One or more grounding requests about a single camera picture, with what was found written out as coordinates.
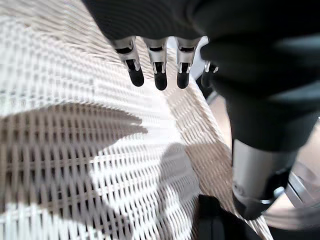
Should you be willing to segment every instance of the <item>black fingertip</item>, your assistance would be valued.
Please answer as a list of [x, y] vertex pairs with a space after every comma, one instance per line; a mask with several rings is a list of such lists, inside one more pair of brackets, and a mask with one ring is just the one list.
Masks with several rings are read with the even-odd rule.
[[204, 88], [210, 88], [212, 85], [212, 81], [214, 80], [214, 73], [209, 71], [206, 72], [205, 70], [202, 73], [201, 77], [201, 85]]
[[136, 87], [141, 87], [144, 84], [145, 78], [141, 68], [138, 71], [130, 70], [129, 75], [130, 75], [131, 82]]
[[180, 89], [185, 89], [189, 84], [189, 73], [182, 72], [177, 74], [176, 76], [176, 84]]
[[154, 82], [157, 89], [163, 91], [167, 87], [167, 75], [166, 73], [158, 72], [154, 74]]

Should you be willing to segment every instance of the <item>white woven material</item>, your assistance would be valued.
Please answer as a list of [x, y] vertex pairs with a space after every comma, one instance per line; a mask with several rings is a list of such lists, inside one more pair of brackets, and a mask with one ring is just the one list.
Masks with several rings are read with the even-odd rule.
[[0, 239], [196, 239], [201, 192], [235, 212], [230, 151], [174, 52], [162, 93], [138, 39], [138, 88], [80, 1], [0, 4]]

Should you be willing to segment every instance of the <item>robot finger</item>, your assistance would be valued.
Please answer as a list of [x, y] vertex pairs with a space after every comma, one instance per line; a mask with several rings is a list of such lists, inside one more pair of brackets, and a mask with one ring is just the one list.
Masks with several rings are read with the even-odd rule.
[[110, 40], [110, 43], [126, 66], [133, 85], [141, 87], [145, 80], [136, 47], [136, 37], [128, 36], [122, 39]]

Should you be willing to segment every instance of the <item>robotic hand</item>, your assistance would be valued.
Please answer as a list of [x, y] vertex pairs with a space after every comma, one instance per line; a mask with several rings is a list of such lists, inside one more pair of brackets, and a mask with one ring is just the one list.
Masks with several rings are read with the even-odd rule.
[[144, 77], [135, 36], [146, 43], [159, 90], [167, 86], [167, 37], [177, 37], [184, 89], [199, 38], [208, 36], [202, 83], [226, 99], [234, 204], [245, 219], [258, 218], [286, 189], [319, 116], [319, 1], [83, 1], [137, 87]]

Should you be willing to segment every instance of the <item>black object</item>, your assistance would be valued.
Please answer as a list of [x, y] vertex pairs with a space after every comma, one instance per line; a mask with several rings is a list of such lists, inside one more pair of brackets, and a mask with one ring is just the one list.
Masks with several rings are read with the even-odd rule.
[[198, 85], [199, 89], [201, 90], [203, 96], [205, 99], [207, 99], [210, 94], [214, 91], [214, 89], [212, 87], [204, 87], [202, 85], [202, 75], [200, 75], [197, 79], [196, 79], [196, 84]]
[[157, 89], [163, 91], [167, 87], [167, 75], [166, 73], [158, 72], [154, 74], [154, 82]]
[[139, 68], [137, 71], [133, 60], [126, 60], [126, 64], [128, 65], [128, 71], [132, 84], [136, 87], [141, 87], [145, 82], [144, 74], [141, 68]]
[[189, 84], [189, 73], [187, 73], [188, 63], [183, 62], [181, 64], [181, 73], [177, 73], [176, 84], [180, 89], [185, 89]]
[[243, 220], [221, 208], [217, 198], [199, 195], [199, 240], [261, 240]]
[[176, 84], [180, 89], [185, 89], [189, 84], [189, 73], [183, 71], [182, 73], [177, 73]]
[[206, 69], [202, 72], [202, 78], [201, 78], [201, 84], [204, 88], [210, 88], [212, 86], [213, 81], [215, 80], [215, 69], [217, 66], [214, 64], [210, 64], [208, 72], [206, 72]]

